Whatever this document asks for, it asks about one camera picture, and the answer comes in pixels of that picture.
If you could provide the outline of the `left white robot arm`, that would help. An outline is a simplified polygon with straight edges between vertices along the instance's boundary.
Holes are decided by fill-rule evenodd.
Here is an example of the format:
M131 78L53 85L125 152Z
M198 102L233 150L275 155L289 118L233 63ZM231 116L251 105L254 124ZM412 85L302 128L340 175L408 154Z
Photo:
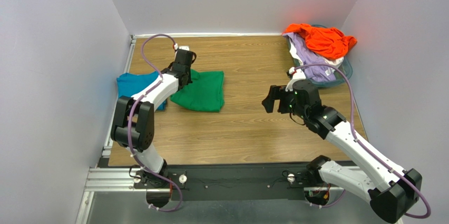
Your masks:
M153 144L156 109L171 95L192 83L195 52L176 49L174 61L157 71L157 78L132 96L119 97L111 126L111 139L130 152L140 167L136 175L143 183L169 182L167 162Z

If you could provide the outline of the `green t-shirt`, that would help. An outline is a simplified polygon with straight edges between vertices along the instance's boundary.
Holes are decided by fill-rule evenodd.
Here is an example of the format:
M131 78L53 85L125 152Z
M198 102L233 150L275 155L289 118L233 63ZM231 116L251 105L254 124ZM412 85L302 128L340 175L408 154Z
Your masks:
M170 96L171 102L191 111L220 112L225 104L223 71L191 70L192 82Z

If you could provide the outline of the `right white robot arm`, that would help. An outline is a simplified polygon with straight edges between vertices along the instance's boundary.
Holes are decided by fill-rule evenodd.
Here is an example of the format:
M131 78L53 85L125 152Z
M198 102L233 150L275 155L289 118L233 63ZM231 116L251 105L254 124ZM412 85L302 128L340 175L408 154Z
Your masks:
M262 105L274 111L300 117L303 124L322 139L341 149L361 171L344 168L320 155L307 165L311 183L334 184L369 203L373 212L388 223L396 223L418 202L422 176L405 170L381 154L336 109L323 105L318 88L309 80L272 85Z

